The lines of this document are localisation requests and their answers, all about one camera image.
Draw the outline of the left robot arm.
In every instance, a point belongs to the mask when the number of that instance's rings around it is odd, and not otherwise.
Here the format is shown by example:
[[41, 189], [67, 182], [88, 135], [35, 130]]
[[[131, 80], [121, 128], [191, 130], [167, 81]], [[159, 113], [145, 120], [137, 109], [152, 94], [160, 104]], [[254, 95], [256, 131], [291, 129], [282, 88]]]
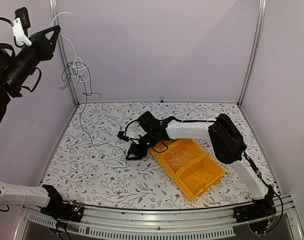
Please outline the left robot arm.
[[[28, 76], [40, 62], [53, 58], [60, 34], [59, 25], [39, 31], [29, 37], [30, 46], [16, 54], [7, 43], [0, 43], [0, 124], [12, 98], [20, 98], [21, 89]], [[41, 213], [62, 217], [66, 205], [59, 192], [51, 185], [37, 187], [8, 184], [0, 181], [0, 206], [36, 206]]]

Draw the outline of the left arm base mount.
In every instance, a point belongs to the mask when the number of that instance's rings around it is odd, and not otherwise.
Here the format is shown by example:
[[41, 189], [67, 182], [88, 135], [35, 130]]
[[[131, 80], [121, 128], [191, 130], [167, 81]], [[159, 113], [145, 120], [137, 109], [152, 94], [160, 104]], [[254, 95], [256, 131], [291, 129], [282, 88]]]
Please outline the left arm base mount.
[[61, 194], [52, 186], [44, 184], [49, 202], [45, 207], [39, 207], [40, 212], [55, 220], [67, 220], [80, 223], [84, 213], [85, 204], [76, 200], [64, 201]]

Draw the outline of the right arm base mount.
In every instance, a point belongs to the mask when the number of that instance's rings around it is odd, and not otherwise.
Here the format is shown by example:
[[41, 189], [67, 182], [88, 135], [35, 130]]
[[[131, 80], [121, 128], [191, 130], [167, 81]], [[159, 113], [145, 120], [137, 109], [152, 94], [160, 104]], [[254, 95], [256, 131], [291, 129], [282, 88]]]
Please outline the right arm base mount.
[[273, 201], [274, 195], [270, 192], [263, 199], [253, 199], [249, 205], [236, 206], [233, 209], [233, 218], [237, 223], [255, 221], [249, 224], [251, 232], [256, 235], [266, 234], [277, 213]]

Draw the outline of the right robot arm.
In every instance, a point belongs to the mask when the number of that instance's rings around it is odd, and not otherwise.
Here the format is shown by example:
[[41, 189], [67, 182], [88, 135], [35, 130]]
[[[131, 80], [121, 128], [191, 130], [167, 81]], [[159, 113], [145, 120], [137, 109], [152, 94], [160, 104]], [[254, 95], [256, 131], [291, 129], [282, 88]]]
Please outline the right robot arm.
[[128, 158], [140, 160], [148, 149], [161, 141], [194, 140], [206, 142], [212, 148], [216, 160], [231, 167], [243, 181], [254, 203], [250, 213], [261, 218], [270, 210], [270, 203], [276, 196], [261, 170], [247, 153], [242, 133], [231, 118], [221, 113], [214, 119], [178, 119], [169, 116], [156, 118], [146, 111], [129, 122], [117, 134], [119, 139], [131, 142]]

